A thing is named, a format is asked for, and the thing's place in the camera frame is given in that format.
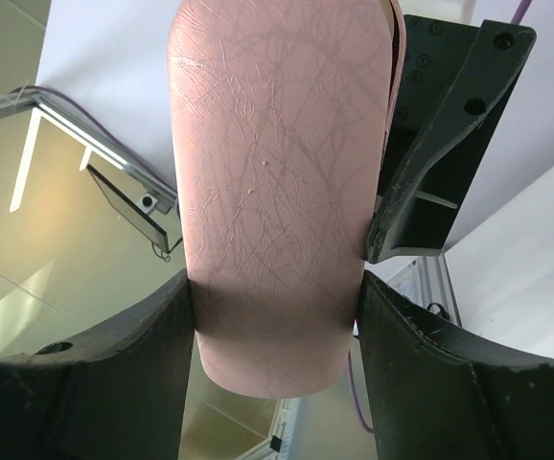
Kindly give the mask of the pink glasses case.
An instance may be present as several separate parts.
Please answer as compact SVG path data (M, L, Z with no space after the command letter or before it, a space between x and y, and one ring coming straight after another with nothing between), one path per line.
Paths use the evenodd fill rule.
M395 1L184 1L173 153L202 367L297 398L344 372L404 67Z

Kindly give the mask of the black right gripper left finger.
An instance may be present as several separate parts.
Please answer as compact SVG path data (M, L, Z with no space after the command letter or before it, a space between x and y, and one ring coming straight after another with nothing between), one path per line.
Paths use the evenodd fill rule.
M194 317L180 272L33 355L0 358L0 459L174 459Z

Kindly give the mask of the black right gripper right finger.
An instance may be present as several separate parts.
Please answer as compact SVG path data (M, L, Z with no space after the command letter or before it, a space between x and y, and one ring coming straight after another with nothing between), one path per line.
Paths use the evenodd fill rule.
M470 333L372 273L360 349L381 459L554 459L554 359Z

